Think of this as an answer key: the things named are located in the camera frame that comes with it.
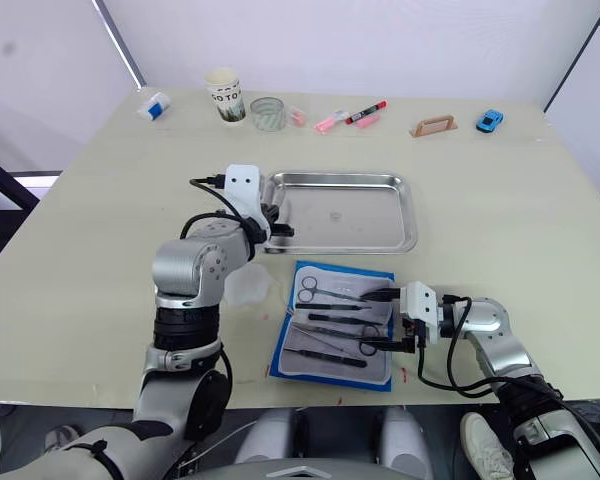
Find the metal tray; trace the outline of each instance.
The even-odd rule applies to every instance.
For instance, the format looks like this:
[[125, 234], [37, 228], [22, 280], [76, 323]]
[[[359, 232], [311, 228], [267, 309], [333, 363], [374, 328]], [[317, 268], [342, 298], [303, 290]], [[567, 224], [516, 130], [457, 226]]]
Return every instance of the metal tray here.
[[389, 173], [277, 172], [262, 200], [295, 229], [267, 253], [400, 253], [417, 241], [409, 184]]

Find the table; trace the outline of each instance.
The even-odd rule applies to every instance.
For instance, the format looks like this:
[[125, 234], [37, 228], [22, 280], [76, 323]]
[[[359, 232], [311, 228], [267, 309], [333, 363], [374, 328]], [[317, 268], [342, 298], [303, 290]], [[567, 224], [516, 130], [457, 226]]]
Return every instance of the table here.
[[[391, 393], [268, 377], [298, 259], [394, 271], [399, 284], [418, 279], [439, 293], [495, 298], [548, 381], [568, 399], [600, 398], [600, 198], [539, 108], [389, 99], [366, 130], [340, 125], [322, 136], [288, 126], [267, 134], [249, 120], [224, 125], [199, 90], [165, 89], [172, 107], [155, 122], [137, 118], [154, 91], [129, 95], [0, 255], [0, 401], [133, 406], [152, 335], [154, 253], [189, 216], [219, 207], [187, 180], [229, 163], [265, 174], [395, 172], [411, 184], [419, 232], [416, 247], [400, 255], [258, 254], [254, 261], [276, 281], [267, 300], [221, 306], [235, 371], [230, 408], [467, 402], [419, 383], [415, 355], [394, 354]], [[309, 125], [379, 100], [279, 96], [307, 111]], [[505, 114], [491, 135], [474, 128], [488, 108]], [[419, 120], [447, 113], [459, 129], [409, 135]], [[447, 345], [427, 350], [430, 378], [445, 378]], [[480, 378], [468, 342], [456, 355], [460, 382]]]

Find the marker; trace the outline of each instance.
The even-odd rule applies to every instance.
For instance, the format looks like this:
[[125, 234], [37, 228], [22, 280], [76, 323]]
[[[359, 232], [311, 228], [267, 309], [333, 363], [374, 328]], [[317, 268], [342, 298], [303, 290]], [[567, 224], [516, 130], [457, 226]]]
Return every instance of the marker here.
[[358, 113], [354, 113], [349, 118], [345, 119], [344, 123], [346, 123], [347, 125], [351, 125], [353, 122], [357, 122], [361, 118], [364, 118], [367, 115], [371, 115], [373, 112], [377, 112], [378, 110], [385, 108], [386, 106], [387, 106], [387, 101], [383, 100], [380, 103], [376, 103], [375, 105], [367, 108], [366, 110], [363, 110]]

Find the blue toy car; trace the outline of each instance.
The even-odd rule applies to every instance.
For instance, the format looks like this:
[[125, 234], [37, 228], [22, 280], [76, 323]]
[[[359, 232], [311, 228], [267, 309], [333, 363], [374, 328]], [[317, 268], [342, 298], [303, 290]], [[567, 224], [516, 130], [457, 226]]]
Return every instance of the blue toy car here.
[[502, 122], [504, 115], [502, 115], [497, 110], [487, 110], [486, 113], [482, 116], [478, 123], [476, 123], [476, 128], [484, 133], [493, 132], [498, 124]]

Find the scissors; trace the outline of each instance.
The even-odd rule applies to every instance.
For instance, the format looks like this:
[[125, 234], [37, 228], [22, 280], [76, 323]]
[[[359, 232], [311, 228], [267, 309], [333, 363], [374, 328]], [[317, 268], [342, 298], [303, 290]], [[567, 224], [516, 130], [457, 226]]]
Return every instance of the scissors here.
[[332, 330], [330, 328], [316, 327], [313, 325], [294, 325], [296, 329], [306, 332], [322, 333], [323, 335], [330, 335], [338, 338], [348, 338], [350, 340], [358, 341], [358, 350], [365, 357], [372, 357], [378, 351], [380, 345], [391, 341], [389, 337], [381, 337], [380, 330], [378, 327], [373, 325], [365, 325], [362, 327], [362, 335], [356, 335], [355, 333], [342, 332], [340, 330]]
[[311, 275], [304, 277], [300, 284], [302, 285], [302, 288], [298, 291], [298, 301], [303, 303], [312, 302], [316, 293], [321, 293], [322, 295], [328, 295], [329, 297], [334, 298], [342, 298], [344, 300], [353, 300], [354, 302], [366, 302], [366, 300], [362, 300], [360, 297], [352, 297], [342, 293], [320, 290], [318, 288], [318, 279]]

